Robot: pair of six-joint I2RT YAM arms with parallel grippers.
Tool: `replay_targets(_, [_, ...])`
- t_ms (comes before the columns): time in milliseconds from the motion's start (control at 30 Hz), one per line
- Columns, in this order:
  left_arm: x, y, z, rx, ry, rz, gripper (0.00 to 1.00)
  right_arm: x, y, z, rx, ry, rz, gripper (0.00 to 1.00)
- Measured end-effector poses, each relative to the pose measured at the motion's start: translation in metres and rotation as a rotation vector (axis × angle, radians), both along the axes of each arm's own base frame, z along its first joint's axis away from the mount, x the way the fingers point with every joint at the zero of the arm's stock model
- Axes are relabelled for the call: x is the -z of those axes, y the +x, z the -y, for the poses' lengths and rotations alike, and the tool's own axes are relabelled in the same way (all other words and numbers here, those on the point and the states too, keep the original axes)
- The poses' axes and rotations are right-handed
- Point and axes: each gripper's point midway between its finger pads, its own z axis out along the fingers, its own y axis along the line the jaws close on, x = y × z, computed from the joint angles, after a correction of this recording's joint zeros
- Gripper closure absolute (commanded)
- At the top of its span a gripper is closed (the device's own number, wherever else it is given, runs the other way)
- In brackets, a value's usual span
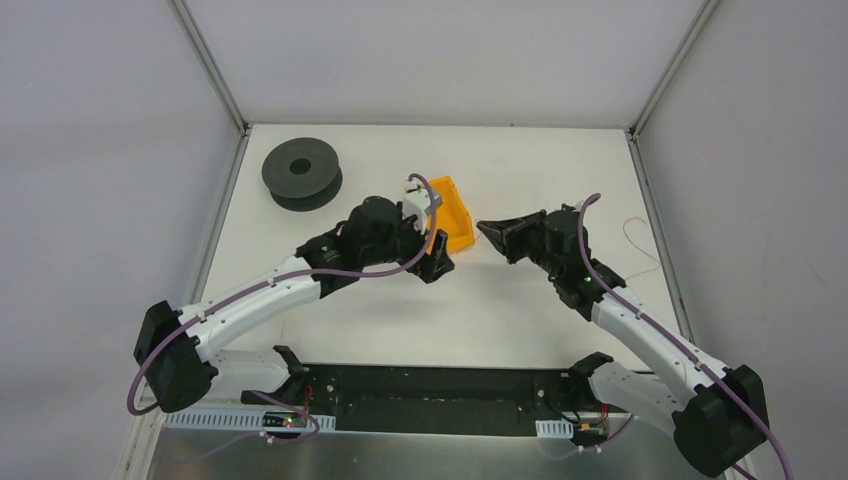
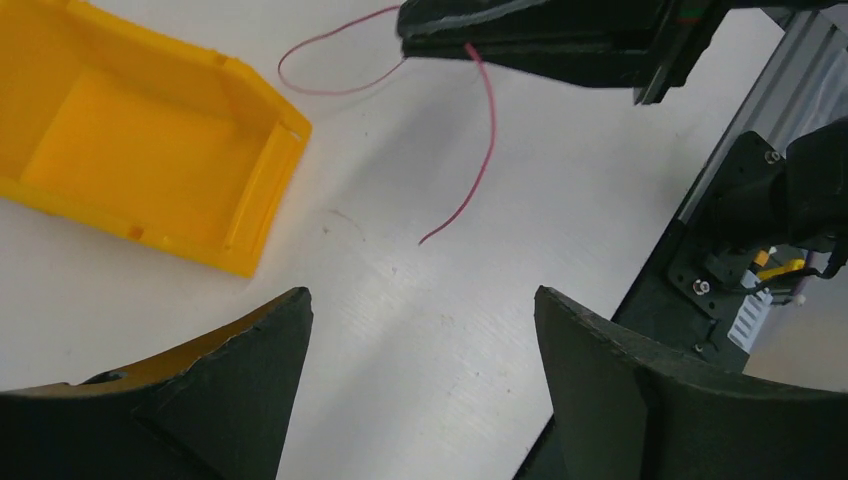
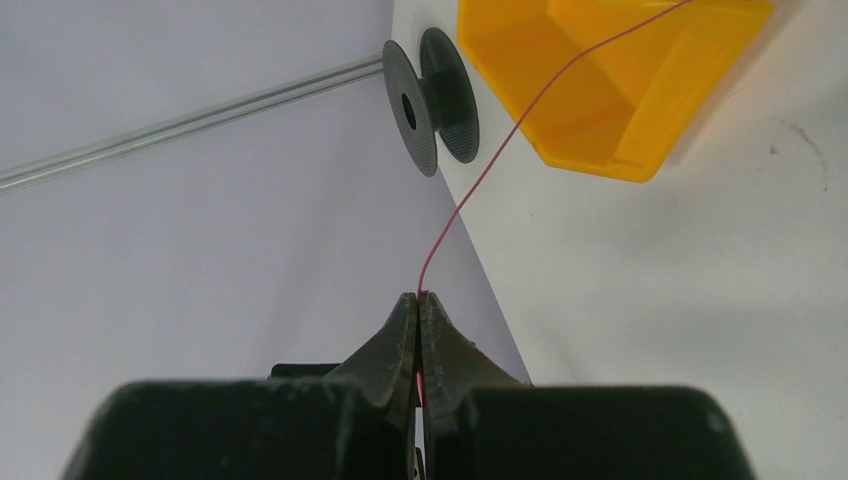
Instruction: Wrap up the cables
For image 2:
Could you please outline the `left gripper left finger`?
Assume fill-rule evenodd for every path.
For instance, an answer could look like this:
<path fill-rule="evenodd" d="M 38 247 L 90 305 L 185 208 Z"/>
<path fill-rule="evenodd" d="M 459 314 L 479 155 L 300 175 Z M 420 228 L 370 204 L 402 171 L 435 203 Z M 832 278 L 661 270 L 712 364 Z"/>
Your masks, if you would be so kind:
<path fill-rule="evenodd" d="M 297 287 L 80 384 L 1 395 L 5 479 L 273 479 L 313 323 Z"/>

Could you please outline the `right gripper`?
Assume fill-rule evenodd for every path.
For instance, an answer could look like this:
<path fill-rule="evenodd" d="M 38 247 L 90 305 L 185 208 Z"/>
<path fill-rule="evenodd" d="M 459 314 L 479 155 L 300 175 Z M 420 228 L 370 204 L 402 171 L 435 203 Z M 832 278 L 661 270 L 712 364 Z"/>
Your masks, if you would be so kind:
<path fill-rule="evenodd" d="M 396 31 L 410 58 L 483 61 L 587 88 L 634 88 L 636 105 L 682 87 L 732 1 L 406 1 Z M 446 38 L 541 37 L 653 30 L 648 52 L 589 42 L 414 42 Z"/>

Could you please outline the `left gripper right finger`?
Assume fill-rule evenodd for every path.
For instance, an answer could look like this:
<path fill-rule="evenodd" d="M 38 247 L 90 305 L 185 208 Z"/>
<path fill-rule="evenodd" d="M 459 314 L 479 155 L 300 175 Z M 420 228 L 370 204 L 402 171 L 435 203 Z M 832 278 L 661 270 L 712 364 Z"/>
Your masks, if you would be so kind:
<path fill-rule="evenodd" d="M 547 286 L 534 319 L 553 407 L 520 479 L 843 479 L 847 397 L 729 372 Z"/>

